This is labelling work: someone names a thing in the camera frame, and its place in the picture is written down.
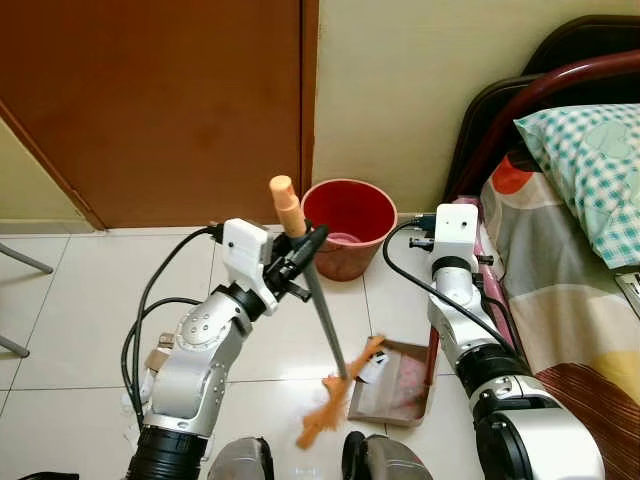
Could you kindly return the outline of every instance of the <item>broom handle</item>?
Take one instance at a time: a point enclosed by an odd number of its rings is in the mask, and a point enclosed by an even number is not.
[[[276,213],[280,219],[285,233],[287,236],[295,242],[300,237],[303,237],[307,233],[307,225],[304,221],[304,213],[300,207],[300,201],[296,196],[296,192],[293,189],[291,179],[285,175],[279,175],[273,177],[269,182],[269,188],[273,196],[273,203],[276,208]],[[320,324],[324,330],[324,334],[329,342],[329,347],[333,353],[333,358],[336,361],[338,367],[338,373],[341,378],[346,379],[348,377],[347,366],[344,362],[344,356],[342,355],[342,349],[340,348],[340,342],[338,341],[338,335],[331,321],[331,313],[327,306],[327,301],[324,298],[322,291],[322,285],[318,279],[318,273],[313,263],[310,263],[303,271],[304,278],[307,281],[307,286],[311,292],[311,298],[313,304],[318,312],[320,318]]]

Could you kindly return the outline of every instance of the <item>orange broom bristles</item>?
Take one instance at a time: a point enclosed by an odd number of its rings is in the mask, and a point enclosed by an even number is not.
[[[367,346],[360,356],[347,366],[348,377],[346,379],[331,375],[322,380],[322,384],[329,393],[329,400],[325,405],[304,417],[303,431],[296,441],[298,447],[306,450],[313,445],[316,436],[321,431],[338,428],[340,419],[344,418],[345,396],[351,382],[358,376],[369,358],[380,350],[380,344],[383,340],[384,337],[376,336],[367,342]]]

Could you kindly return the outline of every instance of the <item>beige wall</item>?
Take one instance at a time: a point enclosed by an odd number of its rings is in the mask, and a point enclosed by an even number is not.
[[[375,183],[400,211],[441,197],[464,111],[555,27],[639,0],[321,0],[313,180]]]
[[[0,121],[0,231],[29,230],[43,232],[83,230],[83,216],[15,137]]]

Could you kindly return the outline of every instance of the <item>broom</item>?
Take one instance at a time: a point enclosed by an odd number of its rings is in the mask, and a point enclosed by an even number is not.
[[[271,189],[278,218],[287,236],[291,239],[304,236],[307,233],[307,225],[291,179],[284,175],[274,177],[269,182],[269,188]],[[351,382],[358,376],[369,361],[369,358],[380,350],[380,344],[384,340],[384,337],[373,337],[367,343],[362,354],[353,363],[345,366],[342,351],[340,350],[313,264],[305,270],[305,278],[312,291],[312,298],[336,359],[340,376],[329,376],[322,381],[329,393],[329,400],[324,406],[304,417],[302,422],[304,429],[296,442],[303,449],[309,448],[321,431],[326,429],[335,430],[337,428],[339,420],[344,417],[345,397],[351,387]]]

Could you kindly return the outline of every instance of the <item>metal chair leg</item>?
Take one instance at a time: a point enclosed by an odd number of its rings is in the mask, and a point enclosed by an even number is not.
[[[31,257],[27,257],[26,255],[23,255],[20,252],[16,252],[15,250],[7,247],[6,245],[3,245],[2,243],[0,243],[0,253],[9,255],[11,258],[15,258],[19,262],[26,263],[27,265],[30,265],[33,268],[37,268],[41,272],[44,272],[44,273],[53,272],[53,268],[51,268],[49,265],[45,265],[44,263],[34,260]]]
[[[0,335],[0,347],[4,347],[22,358],[29,356],[29,350],[21,347],[17,343],[12,342],[7,337],[3,337],[2,335]]]

